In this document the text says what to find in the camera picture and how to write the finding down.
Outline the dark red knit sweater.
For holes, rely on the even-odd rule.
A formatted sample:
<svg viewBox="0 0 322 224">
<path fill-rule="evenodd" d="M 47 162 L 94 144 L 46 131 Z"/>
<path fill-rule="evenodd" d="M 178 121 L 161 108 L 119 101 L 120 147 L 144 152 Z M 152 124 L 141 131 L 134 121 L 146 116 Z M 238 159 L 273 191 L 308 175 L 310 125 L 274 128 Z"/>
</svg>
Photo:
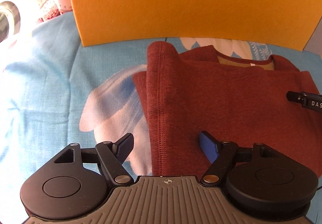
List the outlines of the dark red knit sweater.
<svg viewBox="0 0 322 224">
<path fill-rule="evenodd" d="M 264 143 L 321 175 L 321 114 L 287 100 L 318 89 L 307 71 L 272 55 L 227 57 L 213 46 L 178 53 L 167 42 L 147 49 L 147 70 L 133 77 L 145 114 L 155 175 L 201 176 L 210 163 L 199 146 L 207 131 L 220 141 Z"/>
</svg>

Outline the washing machine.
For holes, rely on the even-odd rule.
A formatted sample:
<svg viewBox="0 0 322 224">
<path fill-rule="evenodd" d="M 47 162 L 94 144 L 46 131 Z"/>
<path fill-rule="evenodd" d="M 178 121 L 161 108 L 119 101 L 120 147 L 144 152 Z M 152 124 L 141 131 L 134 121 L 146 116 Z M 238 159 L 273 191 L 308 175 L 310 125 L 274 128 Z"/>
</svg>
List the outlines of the washing machine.
<svg viewBox="0 0 322 224">
<path fill-rule="evenodd" d="M 11 1 L 1 2 L 0 7 L 0 42 L 2 42 L 20 31 L 21 17 L 18 7 Z"/>
</svg>

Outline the blue floral bed sheet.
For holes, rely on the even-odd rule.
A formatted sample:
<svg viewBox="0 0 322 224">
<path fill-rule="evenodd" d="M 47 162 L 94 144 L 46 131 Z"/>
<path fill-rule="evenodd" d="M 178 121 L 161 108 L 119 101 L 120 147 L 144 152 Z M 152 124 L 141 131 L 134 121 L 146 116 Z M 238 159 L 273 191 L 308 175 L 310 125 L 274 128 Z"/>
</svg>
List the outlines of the blue floral bed sheet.
<svg viewBox="0 0 322 224">
<path fill-rule="evenodd" d="M 1 223 L 321 223 L 321 175 L 264 144 L 237 163 L 221 186 L 203 175 L 155 175 L 149 128 L 133 77 L 147 70 L 147 49 L 163 41 L 178 53 L 213 46 L 251 62 L 272 55 L 321 75 L 301 53 L 218 38 L 155 38 L 84 47 L 74 15 L 4 46 L 1 62 Z M 130 186 L 108 186 L 82 148 L 134 147 L 123 167 Z"/>
</svg>

